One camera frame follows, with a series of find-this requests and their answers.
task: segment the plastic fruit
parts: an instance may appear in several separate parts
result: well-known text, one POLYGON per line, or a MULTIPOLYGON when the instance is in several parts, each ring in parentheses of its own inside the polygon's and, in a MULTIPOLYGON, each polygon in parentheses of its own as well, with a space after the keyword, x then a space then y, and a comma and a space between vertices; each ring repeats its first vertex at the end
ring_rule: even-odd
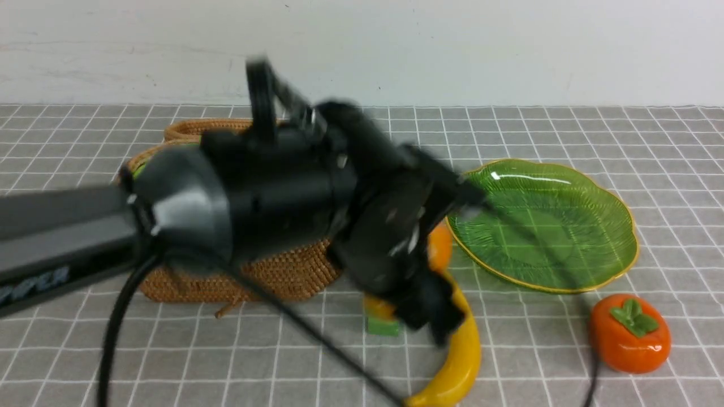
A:
POLYGON ((453 253, 453 237, 445 223, 437 225, 427 238, 427 256, 430 268, 435 271, 447 270, 453 253))
POLYGON ((480 370, 482 349, 473 312, 450 274, 444 270, 441 273, 452 283, 452 301, 465 312, 465 321, 450 336, 445 364, 421 392, 406 400, 407 407, 456 406, 475 385, 480 370))
POLYGON ((615 294, 593 308, 591 346, 611 369, 643 374, 658 369, 671 352, 671 333, 642 298, 615 294))
MULTIPOLYGON (((480 370, 482 350, 475 317, 468 301, 454 279, 447 273, 453 239, 447 225, 440 224, 428 237, 430 268, 440 273, 453 286, 452 301, 465 312, 466 318, 450 336, 447 358, 442 368, 419 393, 405 401, 407 407, 452 407, 457 405, 475 385, 480 370)), ((366 295, 367 312, 380 319, 394 319, 394 309, 388 303, 366 295)))

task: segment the green block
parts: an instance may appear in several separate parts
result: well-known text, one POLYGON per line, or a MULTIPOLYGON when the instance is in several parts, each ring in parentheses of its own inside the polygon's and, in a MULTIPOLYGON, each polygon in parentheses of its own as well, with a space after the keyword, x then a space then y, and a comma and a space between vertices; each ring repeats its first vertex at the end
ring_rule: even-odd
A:
POLYGON ((400 334, 400 323, 368 316, 367 333, 370 335, 398 336, 400 334))

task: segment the small green object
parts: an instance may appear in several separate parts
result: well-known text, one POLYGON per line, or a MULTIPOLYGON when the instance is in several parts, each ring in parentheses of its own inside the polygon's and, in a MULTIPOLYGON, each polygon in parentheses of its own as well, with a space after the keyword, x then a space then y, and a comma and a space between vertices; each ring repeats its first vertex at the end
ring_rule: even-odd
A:
POLYGON ((466 177, 500 215, 450 215, 450 230, 475 262, 499 277, 549 293, 582 293, 626 273, 639 256, 626 205, 572 168, 503 159, 466 177))
POLYGON ((140 166, 138 166, 138 168, 136 168, 136 170, 133 172, 133 177, 136 178, 140 174, 140 172, 143 171, 143 168, 145 166, 146 166, 145 162, 143 164, 141 164, 140 166))
POLYGON ((398 336, 400 334, 400 323, 368 316, 367 333, 370 335, 398 336))
POLYGON ((611 308, 611 316, 636 337, 644 337, 659 329, 656 319, 644 314, 641 304, 633 298, 624 301, 621 308, 611 308))

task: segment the white wall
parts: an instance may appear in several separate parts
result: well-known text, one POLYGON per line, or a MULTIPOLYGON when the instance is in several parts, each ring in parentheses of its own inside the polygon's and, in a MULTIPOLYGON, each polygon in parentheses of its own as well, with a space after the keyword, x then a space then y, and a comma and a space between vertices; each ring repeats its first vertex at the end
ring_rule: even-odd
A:
POLYGON ((724 105, 724 0, 0 0, 0 103, 724 105))

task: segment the orange fruit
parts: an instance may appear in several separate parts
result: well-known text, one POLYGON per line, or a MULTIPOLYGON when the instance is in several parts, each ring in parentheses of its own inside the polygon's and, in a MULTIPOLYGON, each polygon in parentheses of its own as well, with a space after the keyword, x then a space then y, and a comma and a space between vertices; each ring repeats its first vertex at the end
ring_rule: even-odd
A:
POLYGON ((427 255, 430 268, 436 272, 444 272, 450 264, 453 254, 453 238, 444 222, 440 222, 427 238, 427 255))

